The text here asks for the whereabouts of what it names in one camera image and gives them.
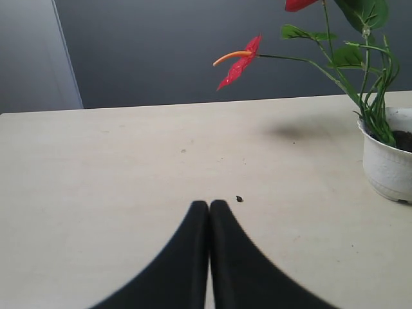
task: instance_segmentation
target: table surface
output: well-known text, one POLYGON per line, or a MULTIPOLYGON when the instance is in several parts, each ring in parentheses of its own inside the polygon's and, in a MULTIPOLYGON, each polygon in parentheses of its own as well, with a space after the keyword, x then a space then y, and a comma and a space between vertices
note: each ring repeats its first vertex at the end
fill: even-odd
POLYGON ((367 183, 354 108, 331 96, 1 115, 0 308, 91 306, 193 200, 214 199, 327 301, 409 308, 412 208, 367 183))

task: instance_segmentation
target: white flower pot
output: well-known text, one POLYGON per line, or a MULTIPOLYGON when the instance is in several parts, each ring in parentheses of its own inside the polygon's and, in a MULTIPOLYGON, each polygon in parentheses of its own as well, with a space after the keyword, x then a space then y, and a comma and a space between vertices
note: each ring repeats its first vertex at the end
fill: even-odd
MULTIPOLYGON (((387 108, 386 120, 393 131, 412 132, 412 108, 387 108)), ((364 134, 363 167, 372 187, 393 201, 412 203, 412 153, 384 145, 364 134)))

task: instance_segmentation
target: soil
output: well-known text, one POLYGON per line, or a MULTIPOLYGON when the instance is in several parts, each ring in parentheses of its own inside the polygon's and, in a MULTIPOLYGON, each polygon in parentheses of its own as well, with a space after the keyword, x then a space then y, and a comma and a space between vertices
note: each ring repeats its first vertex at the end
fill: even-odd
POLYGON ((412 133, 403 131, 394 131, 393 137, 397 141, 397 148, 412 153, 412 133))

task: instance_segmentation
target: anthurium flower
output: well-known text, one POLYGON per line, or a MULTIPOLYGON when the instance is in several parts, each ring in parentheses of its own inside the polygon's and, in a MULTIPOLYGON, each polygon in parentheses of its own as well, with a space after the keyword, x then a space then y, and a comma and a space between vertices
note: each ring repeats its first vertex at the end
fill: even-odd
POLYGON ((252 62, 254 57, 256 57, 256 53, 258 52, 259 43, 262 40, 262 35, 254 37, 245 47, 244 50, 235 51, 233 53, 228 53, 223 57, 216 60, 213 66, 217 66, 219 63, 223 61, 233 58, 233 57, 240 57, 240 60, 235 62, 229 70, 226 78, 220 83, 218 90, 224 86, 229 85, 230 83, 234 82, 236 79, 240 77, 243 70, 252 62))
POLYGON ((286 0, 285 10, 287 12, 297 12, 315 3, 318 0, 286 0))

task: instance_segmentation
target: wall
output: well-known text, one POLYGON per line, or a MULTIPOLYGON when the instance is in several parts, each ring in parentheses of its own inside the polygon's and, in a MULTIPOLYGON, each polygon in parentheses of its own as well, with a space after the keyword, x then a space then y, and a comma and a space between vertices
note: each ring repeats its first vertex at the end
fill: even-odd
MULTIPOLYGON (((262 53, 322 59, 311 42, 282 41, 291 23, 323 31, 319 4, 296 14, 283 0, 56 0, 85 107, 139 106, 300 97, 340 93, 313 67, 256 59, 233 86, 216 92, 231 62, 212 67, 224 53, 242 49, 259 33, 262 53)), ((332 30, 359 39, 333 1, 332 30)), ((394 89, 412 89, 412 3, 388 0, 385 32, 402 63, 394 89)))
POLYGON ((52 0, 1 0, 0 46, 0 113, 82 108, 52 0))

